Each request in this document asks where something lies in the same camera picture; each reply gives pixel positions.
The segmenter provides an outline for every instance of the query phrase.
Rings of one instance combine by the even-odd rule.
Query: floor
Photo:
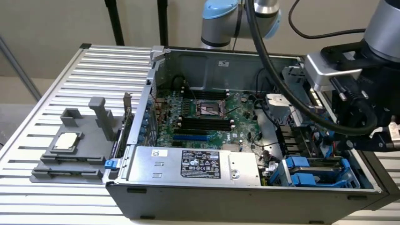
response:
[[[54,80],[42,78],[32,80],[44,94]],[[35,107],[36,101],[16,77],[0,76],[0,96],[0,143],[6,144]]]

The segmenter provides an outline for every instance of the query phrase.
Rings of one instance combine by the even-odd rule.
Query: blue pcie slot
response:
[[[210,137],[206,135],[175,135],[174,140],[208,142]]]

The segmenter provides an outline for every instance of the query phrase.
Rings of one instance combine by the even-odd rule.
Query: cable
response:
[[[259,147],[268,147],[268,146],[271,146],[274,144],[279,144],[279,142],[274,142],[274,143],[266,144],[266,145],[256,144],[256,137],[260,136],[260,135],[262,135],[262,132],[258,135],[254,136],[252,141],[251,141],[251,143],[255,144],[256,146],[259,146]]]
[[[258,99],[255,100],[255,102],[254,102],[254,107],[255,107],[255,109],[256,109],[256,103],[258,103],[259,101],[263,102],[263,99],[262,99],[262,98],[258,98]],[[264,114],[266,114],[268,120],[271,121],[271,123],[274,124],[274,126],[276,127],[276,129],[279,129],[279,128],[280,128],[280,125],[279,125],[279,124],[274,121],[274,119],[271,118],[271,116],[270,116],[270,114],[268,114],[268,112],[267,112],[267,110],[266,110],[266,107],[263,106],[263,103],[260,103],[260,106],[262,106],[260,109],[263,110],[263,112],[264,112]]]
[[[235,37],[235,42],[234,42],[234,47],[232,47],[232,51],[235,50],[235,46],[236,46],[236,41],[238,41],[238,36]]]
[[[258,75],[256,75],[256,95],[259,93],[259,76],[260,76],[260,73],[262,71],[264,70],[264,68],[262,68],[259,71],[258,71]]]
[[[274,67],[274,64],[272,64],[270,56],[268,56],[268,52],[266,49],[263,38],[260,36],[260,30],[259,30],[258,20],[256,20],[256,16],[255,16],[255,14],[256,14],[255,7],[254,7],[255,1],[246,0],[246,4],[247,4],[246,11],[247,11],[247,18],[248,18],[248,22],[250,22],[250,30],[251,30],[251,35],[254,38],[255,46],[258,49],[258,53],[260,55],[263,65],[271,74],[272,81],[275,82],[275,85],[280,89],[287,100],[292,103],[295,108],[298,108],[298,110],[306,116],[310,117],[310,119],[312,121],[315,121],[318,124],[320,124],[323,127],[330,129],[331,131],[334,131],[339,134],[343,134],[343,135],[370,134],[376,127],[378,118],[372,111],[372,107],[368,105],[368,102],[366,99],[355,102],[356,106],[359,107],[359,109],[362,110],[362,112],[366,114],[366,116],[368,118],[367,122],[366,122],[366,126],[360,127],[360,128],[352,128],[352,127],[346,127],[343,125],[339,125],[336,123],[331,123],[330,121],[327,121],[323,117],[320,117],[318,114],[315,114],[310,110],[308,106],[292,94],[287,84],[280,80],[280,75],[276,72],[276,69]]]
[[[340,36],[340,35],[346,35],[346,34],[364,33],[366,29],[344,30],[344,31],[338,31],[338,32],[330,33],[330,34],[320,34],[320,35],[307,35],[307,34],[302,33],[302,31],[296,28],[294,21],[292,21],[292,14],[294,14],[294,10],[295,10],[295,7],[296,7],[299,1],[300,0],[295,1],[292,8],[290,9],[290,26],[292,27],[296,34],[299,34],[303,38],[320,39],[320,38],[330,38],[330,37],[335,37],[335,36]]]
[[[288,122],[290,122],[290,120],[291,120],[291,117],[294,118],[292,115],[294,115],[294,112],[296,112],[296,110],[298,110],[298,109],[295,109],[294,111],[290,112],[290,114],[288,114],[288,116],[287,116],[287,122],[286,122],[287,124],[288,124]]]
[[[230,111],[227,111],[227,112],[226,112],[226,115],[227,115],[227,114],[230,114],[231,112],[234,112],[235,110],[238,110],[240,107],[242,107],[242,105],[240,105],[240,106],[238,106],[238,107],[235,107],[235,108],[234,108],[234,109],[231,109]]]
[[[238,37],[235,38],[235,42],[234,42],[234,47],[232,47],[232,51],[235,50],[235,46],[236,46],[236,41],[238,41]]]
[[[172,81],[171,81],[171,90],[174,90],[174,82],[175,82],[175,79],[176,78],[183,78],[183,81],[186,81],[187,80],[187,78],[186,78],[186,76],[184,75],[182,75],[182,74],[176,74],[174,77],[172,77]]]

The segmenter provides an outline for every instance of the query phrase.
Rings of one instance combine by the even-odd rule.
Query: metal slotted table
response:
[[[0,150],[0,224],[144,224],[130,221],[103,185],[39,184],[30,182],[31,170],[62,125],[67,107],[94,115],[92,96],[106,97],[114,115],[124,112],[123,96],[132,93],[135,112],[151,61],[151,48],[92,45],[80,49]],[[376,153],[400,186],[400,152]],[[188,222],[150,221],[151,224]],[[336,225],[398,225],[400,202],[378,211],[362,210]]]

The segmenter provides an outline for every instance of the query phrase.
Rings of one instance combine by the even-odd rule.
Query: motherboard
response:
[[[158,146],[262,154],[254,97],[247,92],[162,90],[156,99]]]

